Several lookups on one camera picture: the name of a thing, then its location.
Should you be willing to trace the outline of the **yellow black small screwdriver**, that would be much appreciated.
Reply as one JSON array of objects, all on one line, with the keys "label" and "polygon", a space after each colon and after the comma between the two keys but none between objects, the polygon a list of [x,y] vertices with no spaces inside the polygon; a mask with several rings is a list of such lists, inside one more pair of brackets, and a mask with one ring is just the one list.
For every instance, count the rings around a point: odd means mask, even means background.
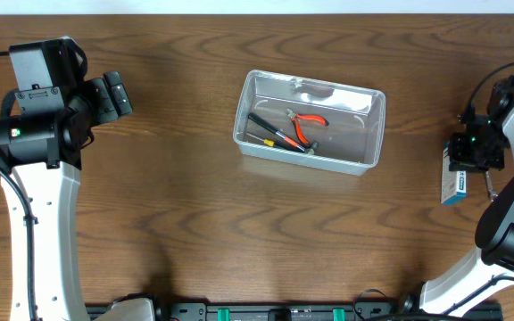
[{"label": "yellow black small screwdriver", "polygon": [[246,134],[249,137],[259,141],[260,143],[263,143],[263,144],[267,145],[268,147],[283,149],[283,146],[278,141],[276,141],[276,140],[271,140],[271,139],[267,139],[267,138],[264,138],[264,137],[260,137],[260,136],[257,136],[255,134],[249,133],[249,132],[247,132]]}]

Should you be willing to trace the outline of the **red handled pliers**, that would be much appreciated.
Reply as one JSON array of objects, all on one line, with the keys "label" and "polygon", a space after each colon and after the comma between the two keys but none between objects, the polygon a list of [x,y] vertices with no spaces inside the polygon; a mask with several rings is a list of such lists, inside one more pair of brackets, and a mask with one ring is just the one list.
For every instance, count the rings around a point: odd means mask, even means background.
[{"label": "red handled pliers", "polygon": [[287,109],[286,114],[294,126],[294,132],[296,134],[298,141],[305,147],[311,147],[312,142],[307,139],[303,132],[301,126],[301,123],[303,121],[306,123],[315,123],[322,127],[327,127],[329,125],[328,120],[318,114],[302,114],[295,112],[292,109]]}]

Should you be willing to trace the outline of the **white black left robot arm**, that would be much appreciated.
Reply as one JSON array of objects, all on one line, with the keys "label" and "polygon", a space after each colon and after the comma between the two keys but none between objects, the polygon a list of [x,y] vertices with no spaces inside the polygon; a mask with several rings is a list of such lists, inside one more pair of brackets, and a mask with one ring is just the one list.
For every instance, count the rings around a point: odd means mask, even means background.
[{"label": "white black left robot arm", "polygon": [[10,47],[17,88],[0,109],[1,185],[12,240],[12,320],[89,320],[78,263],[81,152],[132,113],[120,74],[86,79],[70,37]]}]

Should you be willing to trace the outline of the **blue white packaged tool card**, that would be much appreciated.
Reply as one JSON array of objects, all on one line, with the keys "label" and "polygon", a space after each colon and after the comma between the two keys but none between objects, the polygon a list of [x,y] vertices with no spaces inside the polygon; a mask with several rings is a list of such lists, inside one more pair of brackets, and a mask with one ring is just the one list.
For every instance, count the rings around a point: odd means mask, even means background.
[{"label": "blue white packaged tool card", "polygon": [[441,203],[453,205],[467,196],[467,173],[465,171],[449,170],[449,144],[444,144],[442,160]]}]

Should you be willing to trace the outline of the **silver combination wrench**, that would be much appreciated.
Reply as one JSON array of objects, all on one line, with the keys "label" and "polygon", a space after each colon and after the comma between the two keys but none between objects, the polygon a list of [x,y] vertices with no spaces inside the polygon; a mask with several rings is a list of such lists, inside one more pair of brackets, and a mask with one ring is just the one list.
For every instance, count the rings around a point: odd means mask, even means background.
[{"label": "silver combination wrench", "polygon": [[489,171],[485,172],[485,185],[487,189],[488,198],[492,202],[497,198],[498,194],[493,187],[493,180]]}]

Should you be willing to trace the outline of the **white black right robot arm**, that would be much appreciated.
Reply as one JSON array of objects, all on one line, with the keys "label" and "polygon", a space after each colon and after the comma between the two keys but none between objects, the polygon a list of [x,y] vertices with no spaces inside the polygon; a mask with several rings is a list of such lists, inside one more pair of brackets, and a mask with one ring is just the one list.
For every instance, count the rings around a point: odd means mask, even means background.
[{"label": "white black right robot arm", "polygon": [[[487,176],[505,167],[504,153],[514,161],[514,76],[493,85],[485,114],[469,104],[460,115],[465,129],[444,147],[442,201],[459,197],[466,175]],[[479,219],[475,246],[443,275],[422,284],[405,311],[463,317],[477,304],[514,285],[514,176],[500,192],[488,192],[490,204]]]}]

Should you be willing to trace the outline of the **black handled metal tool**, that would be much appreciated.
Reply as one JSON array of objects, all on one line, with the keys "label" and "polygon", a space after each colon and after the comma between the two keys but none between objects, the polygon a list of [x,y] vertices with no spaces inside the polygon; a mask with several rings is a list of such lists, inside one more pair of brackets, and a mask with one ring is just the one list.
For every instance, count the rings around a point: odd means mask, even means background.
[{"label": "black handled metal tool", "polygon": [[297,143],[293,138],[285,135],[278,128],[274,127],[267,120],[263,119],[254,112],[251,112],[248,115],[248,119],[254,122],[255,124],[259,125],[260,127],[268,130],[270,133],[280,137],[285,143],[289,144],[293,149],[295,149],[298,152],[313,154],[313,150],[318,147],[318,144],[316,142],[311,144]]}]

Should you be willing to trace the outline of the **clear plastic container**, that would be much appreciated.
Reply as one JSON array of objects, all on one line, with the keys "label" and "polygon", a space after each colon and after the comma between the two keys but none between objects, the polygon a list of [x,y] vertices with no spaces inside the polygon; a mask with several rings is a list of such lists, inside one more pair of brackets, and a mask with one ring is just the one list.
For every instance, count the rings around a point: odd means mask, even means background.
[{"label": "clear plastic container", "polygon": [[[252,70],[239,99],[233,138],[244,155],[360,176],[379,160],[386,122],[385,98],[376,89]],[[327,127],[301,123],[307,139],[318,144],[313,154],[296,151],[248,119],[254,112],[300,143],[287,109],[328,120]],[[247,132],[276,140],[283,149],[268,147]]]}]

